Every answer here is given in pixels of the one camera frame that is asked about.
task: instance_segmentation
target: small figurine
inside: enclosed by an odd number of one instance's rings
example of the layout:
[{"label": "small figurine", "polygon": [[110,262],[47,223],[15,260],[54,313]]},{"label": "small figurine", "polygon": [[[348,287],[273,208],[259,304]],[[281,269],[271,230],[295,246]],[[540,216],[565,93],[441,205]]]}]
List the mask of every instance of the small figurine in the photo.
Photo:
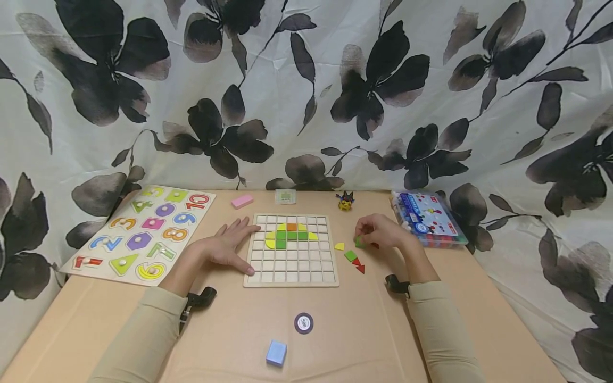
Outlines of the small figurine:
[{"label": "small figurine", "polygon": [[338,203],[338,208],[340,210],[344,210],[344,211],[351,210],[351,205],[355,202],[355,200],[353,199],[353,192],[351,192],[350,194],[347,194],[347,192],[344,191],[343,195],[337,194],[337,197],[338,199],[340,199],[340,202]]}]

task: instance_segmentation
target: wooden peg puzzle board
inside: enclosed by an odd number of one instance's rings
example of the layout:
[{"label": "wooden peg puzzle board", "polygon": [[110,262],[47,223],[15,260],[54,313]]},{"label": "wooden peg puzzle board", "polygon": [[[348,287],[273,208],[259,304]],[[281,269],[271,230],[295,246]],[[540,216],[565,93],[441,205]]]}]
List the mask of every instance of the wooden peg puzzle board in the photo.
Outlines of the wooden peg puzzle board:
[{"label": "wooden peg puzzle board", "polygon": [[249,241],[256,271],[245,287],[337,287],[338,268],[327,216],[257,213],[262,227]]},{"label": "wooden peg puzzle board", "polygon": [[149,185],[118,209],[60,271],[157,286],[214,199],[210,193]]}]

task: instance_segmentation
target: beige sleeve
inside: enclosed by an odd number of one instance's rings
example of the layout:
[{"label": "beige sleeve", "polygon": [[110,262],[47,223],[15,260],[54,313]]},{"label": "beige sleeve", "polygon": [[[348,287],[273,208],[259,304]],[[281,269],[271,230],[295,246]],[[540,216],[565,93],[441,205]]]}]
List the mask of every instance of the beige sleeve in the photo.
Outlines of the beige sleeve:
[{"label": "beige sleeve", "polygon": [[179,337],[179,316],[187,301],[159,287],[147,289],[88,383],[154,383]]},{"label": "beige sleeve", "polygon": [[409,286],[409,312],[432,383],[485,383],[473,343],[445,283]]}]

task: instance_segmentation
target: person's left hand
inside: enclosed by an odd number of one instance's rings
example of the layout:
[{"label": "person's left hand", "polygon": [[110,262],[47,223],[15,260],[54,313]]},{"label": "person's left hand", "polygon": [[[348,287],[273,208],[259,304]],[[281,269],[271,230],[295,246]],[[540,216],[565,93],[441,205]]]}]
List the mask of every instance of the person's left hand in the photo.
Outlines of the person's left hand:
[{"label": "person's left hand", "polygon": [[235,267],[247,275],[253,275],[253,267],[236,254],[236,247],[251,233],[260,230],[248,225],[249,218],[237,219],[230,226],[223,225],[213,237],[198,240],[188,247],[196,249],[206,259],[220,265]]}]

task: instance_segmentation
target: blue block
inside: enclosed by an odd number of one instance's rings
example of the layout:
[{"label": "blue block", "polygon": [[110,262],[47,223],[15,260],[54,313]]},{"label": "blue block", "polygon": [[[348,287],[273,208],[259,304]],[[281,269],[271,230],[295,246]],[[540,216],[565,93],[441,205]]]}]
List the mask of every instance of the blue block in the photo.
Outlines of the blue block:
[{"label": "blue block", "polygon": [[268,348],[268,354],[266,355],[266,363],[273,366],[283,367],[283,361],[285,361],[285,354],[287,353],[287,344],[271,341]]}]

